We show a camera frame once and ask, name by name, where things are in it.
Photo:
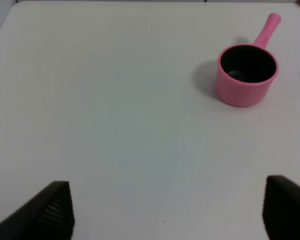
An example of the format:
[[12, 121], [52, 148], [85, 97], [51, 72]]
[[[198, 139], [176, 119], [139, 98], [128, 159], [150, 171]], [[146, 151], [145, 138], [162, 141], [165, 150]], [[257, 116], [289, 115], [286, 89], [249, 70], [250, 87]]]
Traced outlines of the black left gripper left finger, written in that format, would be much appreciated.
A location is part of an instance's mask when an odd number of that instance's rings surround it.
[[0, 240], [70, 240], [75, 216], [68, 181], [53, 181], [0, 222]]

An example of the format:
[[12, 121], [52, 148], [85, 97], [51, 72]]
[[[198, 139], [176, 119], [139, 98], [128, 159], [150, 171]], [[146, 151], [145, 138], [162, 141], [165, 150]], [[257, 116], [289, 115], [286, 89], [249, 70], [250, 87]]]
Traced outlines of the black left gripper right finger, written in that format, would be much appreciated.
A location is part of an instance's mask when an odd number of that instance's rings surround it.
[[262, 218], [270, 240], [300, 240], [300, 186], [283, 175], [268, 176]]

